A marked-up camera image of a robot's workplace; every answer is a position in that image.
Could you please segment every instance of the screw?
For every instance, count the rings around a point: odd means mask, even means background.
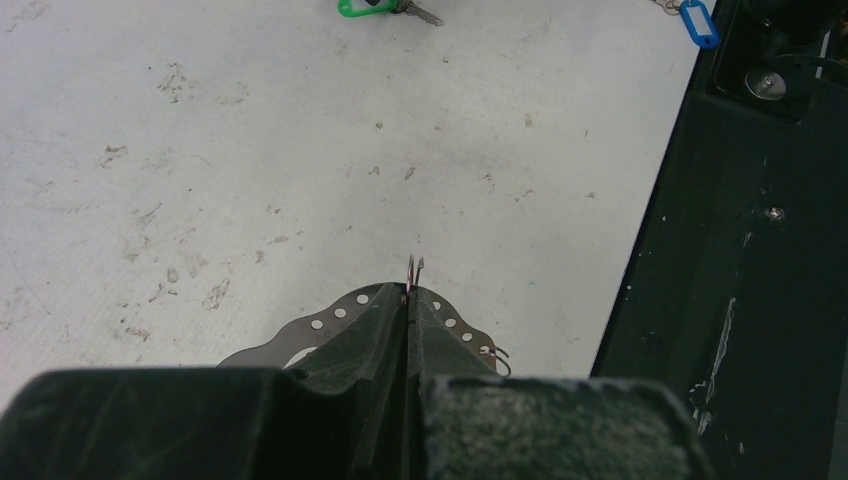
[[[771,207],[768,216],[773,222],[782,222],[786,218],[786,212],[780,207]]]

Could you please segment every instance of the curved metal plate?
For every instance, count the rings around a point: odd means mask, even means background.
[[[383,285],[385,283],[375,283],[353,290],[336,300],[328,308],[287,323],[268,343],[236,352],[224,359],[218,366],[285,368],[289,361],[299,352],[307,348],[320,347],[335,337],[352,321],[359,318],[362,312],[368,307],[368,304],[371,303],[371,299],[374,298],[374,295],[377,294]],[[394,283],[394,285],[406,287],[406,285],[400,283]],[[432,290],[427,290],[427,292],[433,297],[434,303],[439,303],[437,311],[443,321],[449,319],[456,321],[453,327],[447,327],[446,325],[448,330],[460,340],[463,339],[463,335],[470,334],[471,338],[468,341],[463,340],[463,344],[473,352],[483,356],[483,361],[486,362],[486,365],[497,371],[496,358],[488,353],[495,351],[496,348],[492,337],[468,325],[459,315],[456,308],[445,300],[444,297]],[[357,300],[362,295],[367,297],[365,303],[359,303]],[[344,315],[337,316],[337,310],[344,310]],[[313,322],[316,321],[321,322],[320,325],[315,323],[313,326]]]

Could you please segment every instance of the white tabletop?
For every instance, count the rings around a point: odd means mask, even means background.
[[[586,376],[698,53],[648,0],[6,3],[0,406],[214,365],[412,252],[516,374]]]

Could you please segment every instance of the blue key tag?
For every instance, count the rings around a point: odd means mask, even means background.
[[[707,6],[701,0],[687,0],[680,5],[680,16],[695,45],[711,49],[718,46],[720,38]]]

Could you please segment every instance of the green key tag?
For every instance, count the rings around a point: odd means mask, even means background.
[[[339,0],[339,13],[343,17],[356,18],[365,15],[373,15],[375,13],[388,12],[397,7],[398,0],[382,0],[375,6],[367,5],[365,7],[354,7],[354,3],[362,4],[364,2],[356,0]]]

